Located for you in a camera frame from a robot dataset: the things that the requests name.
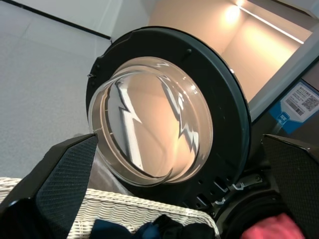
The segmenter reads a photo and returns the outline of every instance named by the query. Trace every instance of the label sticker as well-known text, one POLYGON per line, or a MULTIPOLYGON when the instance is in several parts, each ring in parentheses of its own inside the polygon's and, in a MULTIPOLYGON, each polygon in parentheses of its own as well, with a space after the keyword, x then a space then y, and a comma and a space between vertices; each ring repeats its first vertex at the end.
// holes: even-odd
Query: label sticker
POLYGON ((287 133, 292 133, 318 110, 319 93, 300 80, 269 113, 287 133))
POLYGON ((318 95, 301 82, 280 103, 282 111, 288 113, 290 120, 297 122, 305 122, 319 109, 318 95))

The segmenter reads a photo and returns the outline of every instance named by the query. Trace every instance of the dark blue cloth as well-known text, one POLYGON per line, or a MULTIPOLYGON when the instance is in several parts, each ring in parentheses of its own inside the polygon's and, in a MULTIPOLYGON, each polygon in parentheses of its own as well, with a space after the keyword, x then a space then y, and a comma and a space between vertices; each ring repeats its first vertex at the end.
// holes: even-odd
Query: dark blue cloth
POLYGON ((103 220, 96 220, 90 239, 161 239, 157 226, 146 223, 132 235, 124 226, 103 220))

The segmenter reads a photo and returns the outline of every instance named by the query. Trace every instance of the light fixture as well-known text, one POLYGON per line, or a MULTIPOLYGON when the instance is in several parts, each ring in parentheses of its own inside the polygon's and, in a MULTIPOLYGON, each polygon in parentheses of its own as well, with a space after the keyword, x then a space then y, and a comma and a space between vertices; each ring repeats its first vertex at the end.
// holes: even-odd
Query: light fixture
POLYGON ((253 14, 252 12, 248 11, 247 9, 243 8, 240 4, 237 3, 237 6, 238 6, 241 10, 243 10, 244 12, 246 12, 246 13, 248 13, 249 15, 253 16, 254 18, 256 18, 256 19, 262 21, 263 23, 267 24, 268 26, 272 27, 273 29, 275 29, 275 30, 281 32, 282 34, 286 35, 287 37, 290 37, 291 39, 295 40, 296 42, 298 42, 298 43, 300 43, 300 44, 303 44, 303 43, 304 43, 303 41, 301 41, 301 40, 299 40, 298 38, 296 38, 296 37, 290 35, 289 33, 285 32, 284 30, 281 30, 279 27, 276 27, 275 25, 271 24, 270 22, 268 22, 268 21, 262 19, 261 17, 255 15, 255 14, 253 14))

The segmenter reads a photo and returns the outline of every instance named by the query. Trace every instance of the gray floor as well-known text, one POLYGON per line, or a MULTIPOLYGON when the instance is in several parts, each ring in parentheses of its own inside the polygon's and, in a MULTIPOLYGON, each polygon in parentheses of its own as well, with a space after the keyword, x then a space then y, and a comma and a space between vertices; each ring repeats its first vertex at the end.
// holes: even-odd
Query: gray floor
POLYGON ((0 177, 24 177, 52 145, 88 133, 87 75, 109 46, 0 1, 0 177))

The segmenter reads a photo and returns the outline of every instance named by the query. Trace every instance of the washing machine door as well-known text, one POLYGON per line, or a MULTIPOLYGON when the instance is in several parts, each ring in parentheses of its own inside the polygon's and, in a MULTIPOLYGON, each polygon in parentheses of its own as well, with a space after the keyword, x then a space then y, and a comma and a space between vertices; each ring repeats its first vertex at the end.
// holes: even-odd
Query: washing machine door
POLYGON ((231 69, 195 37, 146 27, 94 63, 86 105, 97 153, 135 195, 202 208, 238 179, 250 114, 231 69))

